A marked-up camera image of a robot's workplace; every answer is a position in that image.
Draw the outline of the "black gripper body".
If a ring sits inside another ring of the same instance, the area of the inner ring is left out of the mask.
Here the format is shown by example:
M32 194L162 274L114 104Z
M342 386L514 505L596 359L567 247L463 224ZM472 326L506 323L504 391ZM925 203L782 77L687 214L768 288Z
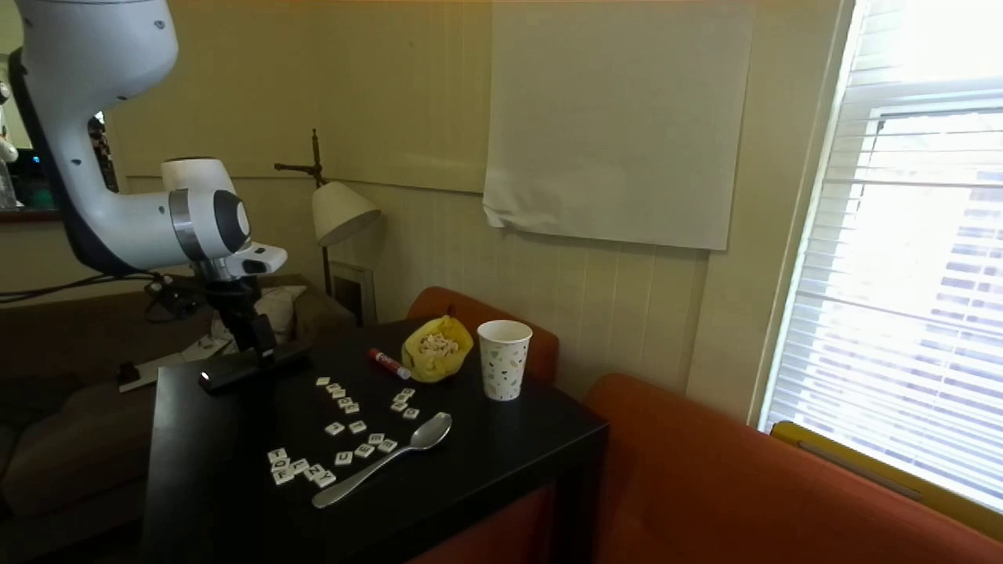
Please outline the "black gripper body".
M256 359L277 353L277 332L256 312L261 285L255 280L208 280L205 297L241 352L255 352Z

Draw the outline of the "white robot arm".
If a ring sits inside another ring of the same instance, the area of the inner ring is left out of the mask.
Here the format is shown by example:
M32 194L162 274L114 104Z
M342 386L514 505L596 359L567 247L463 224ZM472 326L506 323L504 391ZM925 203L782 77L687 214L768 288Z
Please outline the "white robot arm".
M225 165L208 158L162 163L159 190L126 190L100 117L159 85L179 38L166 0L13 0L23 45L5 73L23 127L49 178L71 253L131 277L191 267L243 362L211 384L243 381L292 362L256 312L256 280L289 253L251 238Z

